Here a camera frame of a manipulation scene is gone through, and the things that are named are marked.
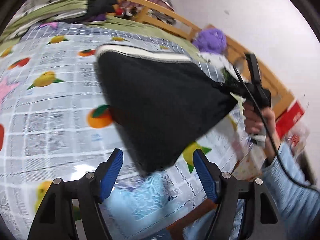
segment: light blue sweater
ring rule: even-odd
[[[280,158],[290,175],[305,182],[304,175],[292,158],[290,148],[282,143]],[[284,174],[277,158],[271,165],[262,168],[263,182],[267,185],[285,224],[288,240],[306,239],[314,229],[312,222],[320,211],[319,194],[293,184]],[[236,240],[241,223],[243,200],[238,200],[237,213],[229,240]],[[185,240],[203,239],[212,221],[214,210],[184,229]]]

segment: black cable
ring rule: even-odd
[[[266,121],[265,118],[263,117],[262,112],[261,112],[261,110],[260,110],[260,108],[259,108],[256,100],[254,99],[253,95],[251,94],[251,92],[250,92],[249,89],[247,88],[247,85],[246,85],[245,82],[243,81],[240,73],[238,72],[238,70],[236,69],[235,66],[233,66],[233,69],[235,70],[236,75],[237,75],[238,79],[240,80],[241,84],[242,84],[242,85],[244,86],[244,88],[247,90],[247,92],[248,92],[248,94],[249,94],[249,96],[250,96],[250,100],[252,101],[252,103],[253,103],[254,106],[255,106],[255,109],[257,110],[257,114],[259,115],[259,117],[261,118],[261,120],[262,120],[262,122],[263,122],[263,125],[264,125],[264,127],[265,127],[265,129],[266,129],[266,132],[267,132],[268,136],[269,136],[269,139],[270,139],[272,148],[273,148],[273,150],[275,151],[275,154],[276,154],[276,156],[277,156],[277,158],[278,158],[278,161],[279,161],[279,163],[280,163],[280,166],[281,166],[283,172],[286,174],[286,176],[288,177],[288,179],[291,180],[294,184],[296,184],[296,185],[298,185],[298,186],[300,186],[300,187],[303,187],[303,188],[307,188],[307,189],[314,190],[315,192],[317,192],[318,194],[320,194],[320,192],[319,192],[315,187],[313,187],[313,186],[308,186],[308,185],[305,185],[305,184],[303,184],[303,183],[301,183],[301,182],[296,181],[296,180],[295,180],[294,178],[292,178],[291,175],[287,172],[287,170],[285,169],[285,167],[284,167],[284,165],[283,165],[283,163],[282,163],[282,160],[280,159],[280,156],[279,156],[279,153],[278,153],[278,149],[276,148],[275,142],[274,142],[274,140],[273,140],[273,138],[272,138],[272,136],[271,136],[271,133],[270,133],[270,131],[269,131],[269,129],[268,129],[267,121]]]

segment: wall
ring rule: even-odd
[[[172,0],[200,28],[208,23],[253,51],[309,106],[307,152],[320,179],[320,43],[289,0]]]

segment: blue gripper pad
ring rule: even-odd
[[[203,154],[203,152],[200,149],[197,149],[193,152],[193,165],[196,168],[199,179],[207,197],[216,203],[218,200],[218,196],[216,193],[216,183],[213,180],[208,167],[202,160],[200,156],[201,154]]]
[[[123,164],[123,152],[121,150],[118,150],[118,152],[116,152],[115,154],[116,157],[114,158],[109,169],[107,170],[106,174],[100,182],[100,198],[102,200],[105,200],[110,196],[111,190],[116,182],[119,171]]]

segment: fuzzy blue sleeve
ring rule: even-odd
[[[306,184],[304,175],[292,158],[290,148],[286,143],[281,144],[279,155],[291,177]],[[288,240],[305,239],[312,231],[311,224],[320,210],[319,194],[291,182],[283,172],[277,158],[262,171],[263,181],[284,221]]]

